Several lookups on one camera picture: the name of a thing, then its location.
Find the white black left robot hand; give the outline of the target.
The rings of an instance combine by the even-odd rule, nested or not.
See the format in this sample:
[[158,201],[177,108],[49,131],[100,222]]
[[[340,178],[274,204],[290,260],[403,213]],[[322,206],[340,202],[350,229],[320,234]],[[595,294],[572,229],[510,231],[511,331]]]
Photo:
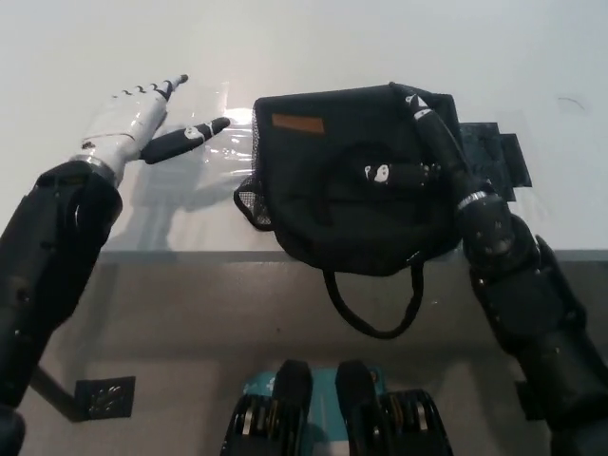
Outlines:
[[156,135],[166,119],[171,96],[187,81],[188,76],[182,74],[111,96],[94,116],[79,151],[71,158],[91,165],[112,185],[119,186],[128,163],[165,162],[216,137],[231,124],[228,118],[217,117]]

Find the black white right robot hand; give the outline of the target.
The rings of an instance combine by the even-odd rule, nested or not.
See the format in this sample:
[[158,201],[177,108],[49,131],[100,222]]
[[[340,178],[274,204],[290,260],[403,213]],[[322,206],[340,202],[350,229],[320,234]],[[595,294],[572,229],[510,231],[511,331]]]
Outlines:
[[440,115],[414,90],[390,83],[389,87],[412,118],[417,138],[431,163],[389,162],[364,167],[367,182],[399,190],[425,191],[445,181],[458,212],[472,204],[500,201],[490,183],[478,179],[466,163],[462,147]]

